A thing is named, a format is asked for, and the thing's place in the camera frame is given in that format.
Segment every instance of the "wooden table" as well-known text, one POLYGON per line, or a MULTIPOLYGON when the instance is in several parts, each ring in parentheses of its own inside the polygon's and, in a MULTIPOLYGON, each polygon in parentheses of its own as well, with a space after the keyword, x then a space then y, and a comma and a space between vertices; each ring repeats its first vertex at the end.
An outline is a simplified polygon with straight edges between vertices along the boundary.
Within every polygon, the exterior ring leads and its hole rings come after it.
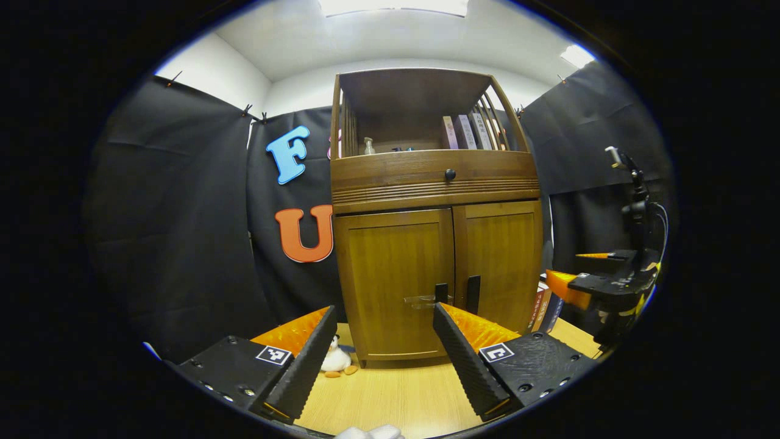
MULTIPOLYGON (((340 344, 352 345, 349 325, 339 323, 340 344)), ((589 357, 598 344, 588 333, 558 319, 551 336, 589 357)), ((352 354, 353 364, 357 364, 352 354)), ((303 414, 295 424, 328 434, 349 427, 371 430, 385 424, 406 439, 424 439, 482 423, 469 404, 449 359, 371 362, 353 375, 314 381, 303 414)))

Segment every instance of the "stuffed toy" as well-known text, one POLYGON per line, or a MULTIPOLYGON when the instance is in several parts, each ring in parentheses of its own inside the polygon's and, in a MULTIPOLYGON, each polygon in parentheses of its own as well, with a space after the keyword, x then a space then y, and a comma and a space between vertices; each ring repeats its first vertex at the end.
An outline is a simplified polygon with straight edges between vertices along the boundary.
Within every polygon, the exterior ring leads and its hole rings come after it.
POLYGON ((339 347, 339 336, 337 334, 333 336, 333 341, 331 341, 328 353, 325 354, 325 359, 322 361, 320 369, 325 372, 325 376, 328 378, 340 377, 342 371, 347 375, 352 375, 357 371, 357 366, 352 364, 349 354, 339 347))

